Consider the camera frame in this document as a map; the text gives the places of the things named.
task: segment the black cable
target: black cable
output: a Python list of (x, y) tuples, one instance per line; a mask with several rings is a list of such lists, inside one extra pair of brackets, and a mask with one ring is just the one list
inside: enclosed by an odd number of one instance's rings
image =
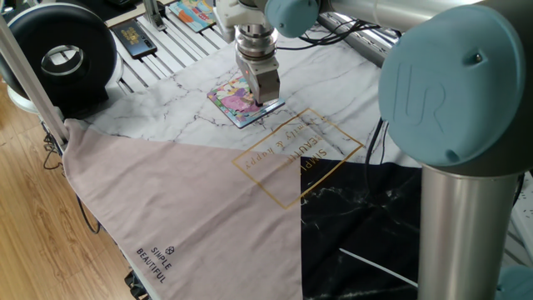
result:
[(386, 127), (385, 127), (385, 131), (383, 132), (383, 143), (381, 144), (382, 145), (382, 149), (383, 151), (381, 152), (381, 160), (380, 160), (380, 165), (383, 164), (383, 159), (385, 158), (385, 138), (386, 138), (386, 132), (389, 130), (389, 123), (386, 124)]
[(87, 227), (91, 231), (91, 233), (98, 234), (100, 232), (100, 229), (102, 228), (102, 225), (99, 221), (97, 221), (97, 228), (94, 229), (91, 226), (91, 223), (89, 222), (89, 219), (87, 218), (87, 214), (85, 214), (85, 209), (83, 209), (82, 200), (80, 200), (80, 197), (76, 195), (77, 204), (80, 206), (80, 210), (82, 211), (83, 219), (85, 220), (85, 223), (87, 224)]
[(368, 192), (368, 196), (370, 196), (371, 200), (376, 200), (376, 198), (374, 197), (374, 194), (372, 193), (372, 190), (370, 187), (370, 176), (369, 176), (370, 157), (372, 156), (372, 150), (374, 149), (374, 145), (376, 145), (377, 137), (379, 137), (380, 135), (381, 126), (383, 126), (382, 118), (380, 118), (379, 122), (377, 123), (376, 130), (374, 131), (374, 136), (372, 137), (372, 140), (370, 141), (370, 145), (368, 146), (368, 149), (366, 150), (365, 185), (366, 185), (366, 190)]
[[(45, 132), (47, 133), (47, 136), (44, 138), (43, 141), (44, 141), (44, 149), (48, 152), (48, 155), (45, 158), (44, 163), (42, 164), (42, 167), (44, 169), (46, 169), (46, 170), (55, 170), (55, 169), (57, 169), (59, 167), (63, 167), (62, 162), (59, 162), (57, 164), (57, 166), (55, 166), (55, 167), (47, 167), (48, 159), (50, 158), (52, 153), (59, 154), (59, 152), (57, 151), (58, 145), (56, 144), (56, 140), (53, 138), (52, 134), (44, 126), (43, 126), (43, 128), (44, 128)], [(89, 220), (87, 218), (87, 214), (85, 213), (85, 209), (83, 209), (82, 200), (80, 200), (80, 197), (78, 197), (77, 195), (76, 195), (76, 199), (77, 199), (77, 204), (79, 204), (80, 210), (82, 211), (83, 219), (85, 220), (85, 223), (87, 224), (87, 227), (89, 228), (91, 233), (98, 234), (100, 232), (100, 229), (101, 229), (102, 225), (100, 224), (100, 222), (98, 222), (97, 228), (94, 229), (91, 226), (91, 223), (89, 223)]]
[(524, 179), (526, 178), (526, 175), (525, 174), (521, 174), (519, 177), (518, 177), (518, 183), (516, 185), (516, 190), (515, 190), (515, 199), (513, 200), (513, 206), (515, 206), (516, 204), (516, 201), (518, 201), (518, 197), (520, 196), (520, 193), (522, 193), (522, 187), (524, 186)]
[(301, 40), (303, 40), (303, 41), (305, 41), (307, 43), (310, 43), (311, 45), (309, 45), (309, 46), (299, 47), (299, 48), (298, 47), (296, 47), (296, 48), (278, 47), (277, 49), (279, 49), (279, 50), (305, 50), (305, 49), (313, 48), (313, 47), (316, 47), (316, 46), (328, 46), (328, 45), (332, 45), (332, 44), (335, 44), (335, 43), (343, 41), (345, 38), (349, 37), (350, 34), (352, 34), (352, 33), (355, 33), (355, 32), (361, 31), (361, 30), (379, 28), (379, 26), (365, 27), (366, 25), (368, 25), (368, 23), (357, 21), (350, 29), (348, 29), (344, 33), (334, 33), (334, 32), (332, 32), (329, 35), (327, 35), (327, 36), (325, 36), (323, 38), (320, 38), (320, 39), (312, 39), (312, 38), (300, 37)]
[(339, 29), (340, 27), (348, 24), (348, 23), (352, 23), (352, 22), (357, 22), (356, 20), (351, 20), (351, 21), (347, 21), (347, 22), (342, 22), (340, 23), (337, 27), (333, 28), (333, 30), (331, 30), (331, 32), (326, 35), (325, 37), (321, 37), (321, 38), (310, 38), (308, 35), (307, 35), (307, 32), (304, 33), (306, 35), (306, 37), (299, 37), (302, 41), (304, 42), (308, 42), (308, 43), (313, 43), (313, 42), (319, 42), (320, 40), (324, 39), (324, 38), (329, 38), (330, 36), (334, 35), (334, 34), (338, 34), (336, 33), (336, 30)]

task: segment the pink fabric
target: pink fabric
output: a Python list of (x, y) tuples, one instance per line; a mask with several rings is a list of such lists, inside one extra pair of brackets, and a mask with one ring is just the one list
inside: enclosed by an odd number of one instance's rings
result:
[[(302, 298), (300, 208), (281, 208), (233, 165), (242, 151), (67, 128), (69, 182), (162, 299)], [(297, 198), (299, 164), (289, 168), (262, 175)]]

